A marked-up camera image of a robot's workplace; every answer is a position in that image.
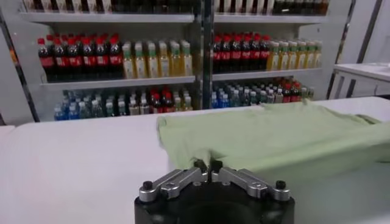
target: white table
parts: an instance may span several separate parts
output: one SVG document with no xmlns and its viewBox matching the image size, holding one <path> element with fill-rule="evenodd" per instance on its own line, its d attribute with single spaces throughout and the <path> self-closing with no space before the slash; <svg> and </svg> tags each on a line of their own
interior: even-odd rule
<svg viewBox="0 0 390 224">
<path fill-rule="evenodd" d="M 335 81 L 329 99 L 346 98 L 350 81 L 373 83 L 374 85 L 390 83 L 390 68 L 373 64 L 335 65 Z"/>
<path fill-rule="evenodd" d="M 316 103 L 390 121 L 390 101 L 376 97 Z M 159 145 L 156 118 L 152 114 L 18 127 L 0 141 L 0 223 L 134 223 L 133 200 L 142 182 L 173 169 Z M 310 197 L 300 192 L 297 196 Z M 297 223 L 315 223 L 315 217 L 302 219 L 308 212 L 300 206 L 304 204 L 297 202 Z"/>
</svg>

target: black screw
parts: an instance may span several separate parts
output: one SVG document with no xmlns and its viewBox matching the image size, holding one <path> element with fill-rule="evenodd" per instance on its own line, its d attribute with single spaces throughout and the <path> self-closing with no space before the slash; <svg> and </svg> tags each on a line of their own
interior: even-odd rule
<svg viewBox="0 0 390 224">
<path fill-rule="evenodd" d="M 153 182 L 151 181 L 145 181 L 143 184 L 142 184 L 142 187 L 144 190 L 148 191 L 148 190 L 151 190 L 153 188 Z"/>
<path fill-rule="evenodd" d="M 284 182 L 283 180 L 276 181 L 276 189 L 278 190 L 286 189 L 286 182 Z"/>
</svg>

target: white shelf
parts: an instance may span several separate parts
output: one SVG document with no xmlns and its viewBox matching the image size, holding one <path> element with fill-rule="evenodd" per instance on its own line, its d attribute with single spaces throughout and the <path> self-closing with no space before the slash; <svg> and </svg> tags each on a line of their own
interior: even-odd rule
<svg viewBox="0 0 390 224">
<path fill-rule="evenodd" d="M 191 23 L 194 15 L 20 13 L 33 23 Z"/>
<path fill-rule="evenodd" d="M 169 77 L 158 79 L 121 79 L 121 80 L 104 80 L 89 82 L 65 82 L 65 83 L 42 83 L 41 87 L 48 91 L 72 90 L 72 89 L 95 89 L 95 88 L 112 88 L 112 87 L 130 87 L 130 86 L 148 86 L 148 85 L 167 85 L 193 83 L 195 76 L 186 77 Z"/>
<path fill-rule="evenodd" d="M 256 71 L 256 72 L 238 72 L 213 75 L 213 81 L 225 80 L 240 80 L 240 79 L 260 79 L 273 78 L 284 76 L 299 76 L 299 75 L 321 75 L 322 69 L 299 69 L 299 70 L 285 70 L 285 71 Z"/>
<path fill-rule="evenodd" d="M 217 14 L 215 23 L 292 23 L 292 24 L 317 24 L 326 23 L 326 16 L 272 16 L 272 15 L 236 15 Z"/>
</svg>

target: red bottle cap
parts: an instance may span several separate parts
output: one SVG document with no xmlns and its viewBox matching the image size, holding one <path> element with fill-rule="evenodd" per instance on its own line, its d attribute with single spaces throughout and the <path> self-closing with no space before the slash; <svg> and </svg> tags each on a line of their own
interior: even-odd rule
<svg viewBox="0 0 390 224">
<path fill-rule="evenodd" d="M 38 39 L 38 44 L 44 44 L 44 39 L 43 38 L 39 38 Z"/>
</svg>

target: water bottle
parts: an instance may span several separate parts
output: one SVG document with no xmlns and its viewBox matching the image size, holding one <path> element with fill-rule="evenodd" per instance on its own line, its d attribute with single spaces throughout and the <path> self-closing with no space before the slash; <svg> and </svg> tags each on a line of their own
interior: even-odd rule
<svg viewBox="0 0 390 224">
<path fill-rule="evenodd" d="M 69 107 L 69 120 L 78 120 L 80 119 L 79 112 L 76 110 L 75 105 Z"/>
</svg>

